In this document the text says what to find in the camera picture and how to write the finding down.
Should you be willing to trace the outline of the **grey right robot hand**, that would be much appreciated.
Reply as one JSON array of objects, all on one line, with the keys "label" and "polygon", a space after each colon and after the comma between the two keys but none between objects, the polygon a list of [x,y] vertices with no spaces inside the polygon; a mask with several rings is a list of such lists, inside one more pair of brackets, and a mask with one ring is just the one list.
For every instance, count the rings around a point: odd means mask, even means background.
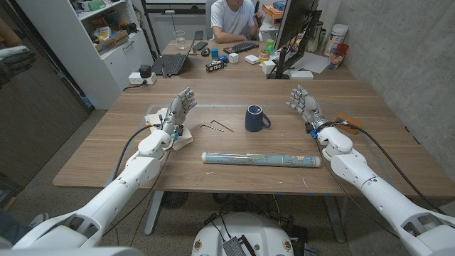
[{"label": "grey right robot hand", "polygon": [[323,128],[329,126],[320,104],[301,85],[291,91],[290,98],[291,102],[286,102],[286,105],[302,116],[307,134],[314,133],[317,136]]}]

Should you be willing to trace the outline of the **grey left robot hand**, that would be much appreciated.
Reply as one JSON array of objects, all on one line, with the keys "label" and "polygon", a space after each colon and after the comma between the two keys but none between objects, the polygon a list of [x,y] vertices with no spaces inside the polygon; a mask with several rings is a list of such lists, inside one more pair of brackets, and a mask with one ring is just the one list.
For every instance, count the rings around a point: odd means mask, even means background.
[{"label": "grey left robot hand", "polygon": [[171,101],[164,122],[161,125],[161,130],[169,135],[173,134],[174,130],[184,123],[188,112],[196,105],[194,91],[187,87]]}]

